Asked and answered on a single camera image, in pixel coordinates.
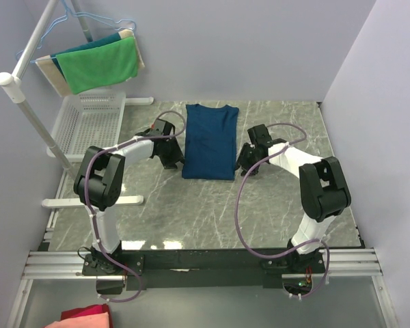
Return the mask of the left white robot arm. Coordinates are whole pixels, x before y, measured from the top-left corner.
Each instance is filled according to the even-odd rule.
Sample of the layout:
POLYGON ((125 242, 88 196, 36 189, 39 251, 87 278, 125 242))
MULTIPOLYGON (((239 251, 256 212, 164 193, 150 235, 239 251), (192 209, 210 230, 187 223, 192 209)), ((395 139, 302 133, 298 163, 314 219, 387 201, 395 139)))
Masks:
POLYGON ((74 180, 73 191, 84 204, 92 225, 92 248, 109 255, 120 251, 113 206, 120 198, 124 170, 141 160, 158 157, 164 169, 176 169, 184 155, 176 137, 181 134, 167 120, 153 125, 124 143, 110 148, 89 147, 74 180))

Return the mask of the blue t shirt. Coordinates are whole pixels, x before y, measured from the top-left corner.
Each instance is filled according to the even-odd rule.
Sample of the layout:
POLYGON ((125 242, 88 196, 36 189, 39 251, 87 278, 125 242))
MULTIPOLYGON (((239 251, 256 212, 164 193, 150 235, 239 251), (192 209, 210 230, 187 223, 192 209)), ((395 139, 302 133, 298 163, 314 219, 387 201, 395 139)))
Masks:
POLYGON ((233 181, 239 108, 186 106, 187 126, 182 177, 233 181))

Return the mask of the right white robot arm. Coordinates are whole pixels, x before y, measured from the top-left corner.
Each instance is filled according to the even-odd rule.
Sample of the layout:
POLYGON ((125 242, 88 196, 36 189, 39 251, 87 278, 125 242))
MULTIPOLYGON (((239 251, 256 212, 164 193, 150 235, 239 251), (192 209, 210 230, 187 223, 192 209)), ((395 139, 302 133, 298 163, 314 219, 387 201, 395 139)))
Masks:
POLYGON ((285 125, 300 131, 303 134, 302 138, 294 141, 273 139, 269 127, 259 124, 247 130, 250 142, 243 144, 236 161, 236 168, 241 169, 243 174, 234 209, 236 233, 249 253, 264 259, 282 258, 290 254, 314 254, 334 219, 351 205, 351 193, 339 160, 334 156, 323 158, 299 150, 295 145, 305 141, 307 133, 294 124, 285 125), (289 240, 288 249, 274 256, 253 250, 245 242, 238 220, 238 207, 243 188, 247 179, 256 175, 263 163, 284 169, 298 178, 304 211, 297 232, 289 240))

